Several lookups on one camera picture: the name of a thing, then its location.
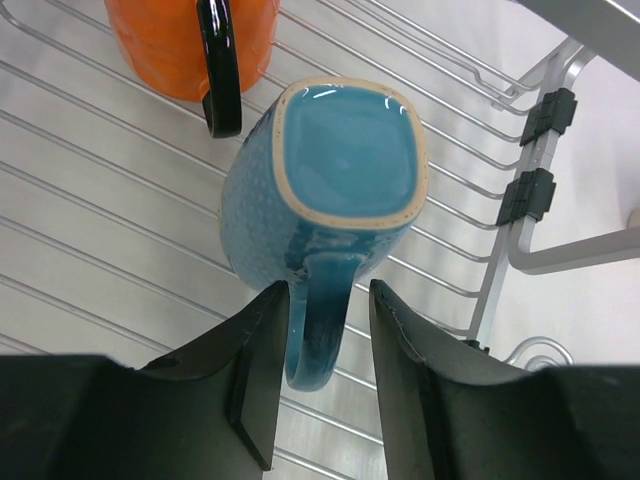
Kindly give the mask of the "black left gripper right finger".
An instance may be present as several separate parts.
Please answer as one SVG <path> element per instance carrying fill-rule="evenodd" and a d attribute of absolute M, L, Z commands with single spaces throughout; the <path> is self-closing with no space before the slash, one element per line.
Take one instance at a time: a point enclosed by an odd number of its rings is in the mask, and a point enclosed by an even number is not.
<path fill-rule="evenodd" d="M 374 280 L 369 320 L 392 479 L 635 479 L 639 370 L 501 362 Z"/>

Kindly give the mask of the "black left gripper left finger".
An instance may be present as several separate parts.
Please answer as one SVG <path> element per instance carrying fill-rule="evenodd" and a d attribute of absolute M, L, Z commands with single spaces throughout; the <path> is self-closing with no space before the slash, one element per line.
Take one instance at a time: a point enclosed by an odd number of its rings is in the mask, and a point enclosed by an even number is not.
<path fill-rule="evenodd" d="M 273 462 L 289 291 L 134 369 L 99 355 L 1 360 L 5 479 L 259 479 Z"/>

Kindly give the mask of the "blue mug white interior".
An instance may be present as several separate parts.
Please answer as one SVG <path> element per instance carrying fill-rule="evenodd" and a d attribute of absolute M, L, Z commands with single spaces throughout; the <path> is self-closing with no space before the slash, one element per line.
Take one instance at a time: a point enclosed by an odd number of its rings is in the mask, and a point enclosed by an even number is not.
<path fill-rule="evenodd" d="M 352 287 L 415 222 L 428 178 L 414 106 L 368 80 L 292 83 L 245 138 L 222 189 L 220 242 L 252 289 L 288 284 L 284 369 L 292 389 L 329 381 Z"/>

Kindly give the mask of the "orange mug black handle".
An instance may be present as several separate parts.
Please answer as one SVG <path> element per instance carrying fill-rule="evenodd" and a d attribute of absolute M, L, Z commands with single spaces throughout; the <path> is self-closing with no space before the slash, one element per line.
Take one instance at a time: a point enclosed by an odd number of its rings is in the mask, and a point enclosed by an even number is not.
<path fill-rule="evenodd" d="M 146 84 L 199 102 L 209 133 L 242 129 L 241 94 L 266 73 L 280 3 L 273 0 L 110 0 L 121 54 Z"/>

